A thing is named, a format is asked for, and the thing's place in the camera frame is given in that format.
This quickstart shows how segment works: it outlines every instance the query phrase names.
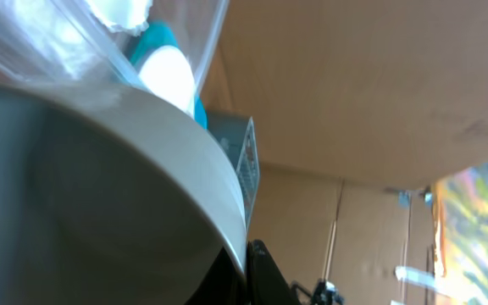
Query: black object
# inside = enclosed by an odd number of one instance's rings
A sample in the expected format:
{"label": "black object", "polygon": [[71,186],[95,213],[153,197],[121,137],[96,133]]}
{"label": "black object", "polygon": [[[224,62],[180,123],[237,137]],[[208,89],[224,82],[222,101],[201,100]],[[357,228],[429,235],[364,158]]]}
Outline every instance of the black object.
{"label": "black object", "polygon": [[344,305],[344,298],[338,294],[336,287],[326,280],[319,280],[313,294],[298,282],[291,283],[291,293],[298,297],[299,291],[309,299],[310,305]]}
{"label": "black object", "polygon": [[270,256],[262,241],[247,245],[247,287],[233,268],[229,256],[222,249],[199,289],[186,305],[195,304],[252,304],[252,305],[302,305],[299,292],[309,300],[309,305],[343,305],[344,299],[329,282],[320,280],[314,292],[293,282],[291,288]]}

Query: cardboard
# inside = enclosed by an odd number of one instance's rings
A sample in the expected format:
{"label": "cardboard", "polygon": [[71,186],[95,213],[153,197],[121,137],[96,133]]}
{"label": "cardboard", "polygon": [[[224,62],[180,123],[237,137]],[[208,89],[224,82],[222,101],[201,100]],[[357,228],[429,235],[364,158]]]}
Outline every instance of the cardboard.
{"label": "cardboard", "polygon": [[286,281],[323,276],[340,181],[262,165],[248,239],[262,240]]}
{"label": "cardboard", "polygon": [[225,111],[231,111],[234,108],[219,48],[216,48],[212,57],[212,63],[201,90],[201,100],[205,108]]}
{"label": "cardboard", "polygon": [[344,184],[329,280],[347,304],[403,301],[394,268],[405,260],[409,212],[396,193]]}
{"label": "cardboard", "polygon": [[260,159],[414,189],[488,159],[488,1],[232,1],[219,40]]}
{"label": "cardboard", "polygon": [[[434,220],[432,207],[420,196],[412,198],[406,266],[434,274]],[[432,304],[434,293],[406,284],[405,302],[412,305]]]}

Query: brown cardboard surface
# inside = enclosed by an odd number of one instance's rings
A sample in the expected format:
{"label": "brown cardboard surface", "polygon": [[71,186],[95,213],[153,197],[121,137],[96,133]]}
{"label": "brown cardboard surface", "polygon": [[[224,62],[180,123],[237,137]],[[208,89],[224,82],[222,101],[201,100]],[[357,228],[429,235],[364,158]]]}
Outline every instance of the brown cardboard surface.
{"label": "brown cardboard surface", "polygon": [[488,159],[488,1],[235,0],[220,46],[264,162],[412,189]]}
{"label": "brown cardboard surface", "polygon": [[340,181],[261,168],[248,239],[264,241],[288,283],[312,290],[323,276]]}
{"label": "brown cardboard surface", "polygon": [[233,109],[224,60],[218,47],[212,56],[212,63],[201,90],[201,100],[205,108],[226,111]]}
{"label": "brown cardboard surface", "polygon": [[[412,197],[410,227],[406,265],[425,272],[434,273],[434,259],[431,252],[434,243],[434,220],[432,208],[424,204],[419,196]],[[431,305],[425,302],[426,290],[415,285],[406,285],[406,303]]]}
{"label": "brown cardboard surface", "polygon": [[408,217],[396,193],[344,184],[329,280],[347,304],[402,302],[394,269],[404,261]]}

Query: teal object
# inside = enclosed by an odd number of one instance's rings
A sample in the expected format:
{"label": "teal object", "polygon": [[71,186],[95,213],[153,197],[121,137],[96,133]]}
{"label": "teal object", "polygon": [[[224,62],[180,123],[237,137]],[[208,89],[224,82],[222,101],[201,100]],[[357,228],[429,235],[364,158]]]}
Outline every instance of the teal object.
{"label": "teal object", "polygon": [[[151,52],[164,46],[178,47],[180,49],[175,34],[166,23],[163,21],[150,22],[148,28],[142,33],[129,61],[134,67],[137,67]],[[207,129],[207,113],[200,97],[195,98],[195,117],[193,119],[204,129]]]}
{"label": "teal object", "polygon": [[153,21],[142,33],[139,43],[133,54],[131,54],[129,61],[134,66],[137,66],[145,56],[163,46],[180,48],[175,34],[173,34],[169,26],[163,21]]}

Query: colorful picture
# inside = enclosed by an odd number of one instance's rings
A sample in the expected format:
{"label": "colorful picture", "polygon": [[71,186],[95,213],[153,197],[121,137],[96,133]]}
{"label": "colorful picture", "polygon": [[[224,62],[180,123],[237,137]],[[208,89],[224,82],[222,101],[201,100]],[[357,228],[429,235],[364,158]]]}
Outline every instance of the colorful picture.
{"label": "colorful picture", "polygon": [[[488,303],[488,163],[440,180],[434,193],[435,277],[456,283],[469,304]],[[439,305],[459,303],[436,297]]]}

